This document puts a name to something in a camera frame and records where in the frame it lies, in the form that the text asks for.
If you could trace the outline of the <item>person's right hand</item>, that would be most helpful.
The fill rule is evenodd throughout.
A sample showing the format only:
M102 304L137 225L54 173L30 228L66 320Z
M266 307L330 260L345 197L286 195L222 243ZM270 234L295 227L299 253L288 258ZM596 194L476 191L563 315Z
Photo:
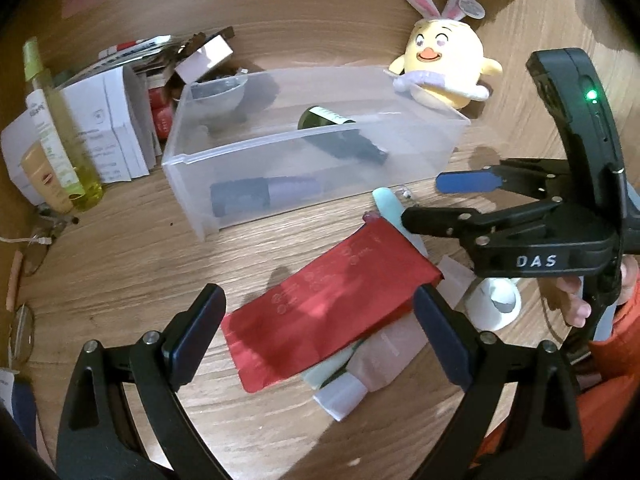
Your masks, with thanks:
M616 306L626 304L634 296L637 278L639 276L639 263L634 256L626 255L620 265L622 272L622 286L620 296L616 300ZM564 276L552 281L552 285L560 294L560 310L565 322L569 326L582 328L591 314L591 307L587 301L578 295L582 282L577 276Z

